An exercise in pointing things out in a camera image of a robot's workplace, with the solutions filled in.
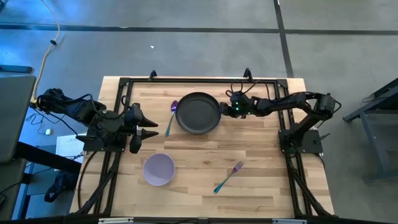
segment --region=lavender bowl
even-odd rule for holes
[[[174,176],[173,159],[163,153],[151,155],[144,163],[144,179],[153,186],[162,186],[170,182]]]

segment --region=purple spoon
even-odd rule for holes
[[[172,120],[173,120],[175,111],[177,110],[177,105],[178,105],[178,101],[174,100],[171,105],[172,117],[170,118],[169,125],[167,126],[167,129],[166,129],[166,133],[164,134],[164,136],[166,136],[166,137],[169,136],[169,134],[170,134],[170,127],[172,126]]]

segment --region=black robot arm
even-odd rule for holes
[[[307,100],[316,100],[312,108]],[[300,108],[307,116],[300,123],[292,125],[289,130],[280,130],[282,152],[321,153],[322,147],[317,142],[318,131],[310,130],[319,121],[326,121],[333,116],[336,103],[330,94],[298,92],[280,99],[266,99],[252,96],[248,98],[243,92],[236,91],[230,96],[231,106],[220,103],[220,112],[233,118],[246,118],[247,115],[267,116],[274,111]]]
[[[40,110],[65,114],[89,128],[87,136],[76,136],[97,151],[122,151],[126,144],[126,136],[133,135],[130,142],[130,151],[137,153],[141,142],[145,138],[157,135],[155,131],[137,130],[137,127],[157,127],[157,124],[148,120],[140,109],[139,103],[125,106],[121,114],[109,111],[106,106],[93,100],[90,94],[77,99],[65,96],[61,89],[49,89],[37,97],[37,106]]]

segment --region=gray floor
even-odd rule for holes
[[[136,27],[277,28],[271,0],[48,0],[62,24]],[[280,0],[289,29],[398,29],[398,3],[390,0]],[[0,23],[53,24],[40,1],[9,0]],[[29,65],[39,72],[53,31],[0,30],[0,64]],[[61,88],[70,97],[98,95],[104,75],[204,75],[239,77],[246,67],[257,77],[286,77],[278,34],[179,32],[62,32],[47,59],[39,93]],[[344,115],[397,78],[398,35],[288,35],[294,76],[307,90],[330,92],[343,104],[321,128],[326,174],[337,215],[398,222],[398,181],[365,184],[375,163],[362,124]],[[67,120],[78,131],[85,128]],[[45,124],[54,135],[24,125],[21,141],[55,144],[71,132]]]

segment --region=butcher block tabletop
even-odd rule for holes
[[[98,101],[113,109],[120,77],[104,77]],[[304,80],[288,78],[289,92],[305,91]],[[244,84],[243,90],[251,84]],[[170,105],[192,92],[205,92],[218,102],[229,102],[225,91],[229,83],[134,83],[131,103],[140,103],[145,117],[157,123],[159,135],[146,139],[137,154],[122,153],[111,216],[129,217],[211,217],[211,218],[288,218],[294,217],[284,155],[280,152],[276,112],[246,119],[221,116],[217,127],[207,134],[186,133],[174,119],[170,136],[165,131],[171,117]],[[270,98],[275,98],[269,85]],[[248,97],[267,97],[265,84],[258,83]],[[305,117],[293,110],[295,121]],[[143,178],[142,166],[155,153],[168,154],[175,163],[173,179],[154,187]],[[81,201],[86,202],[97,187],[104,153],[97,153],[88,164],[81,185]],[[328,184],[321,160],[302,154],[307,185],[326,211],[333,213]],[[215,194],[214,189],[239,162],[244,165]],[[300,208],[302,193],[297,186]],[[101,211],[106,204],[104,190]],[[78,210],[77,191],[71,212]]]

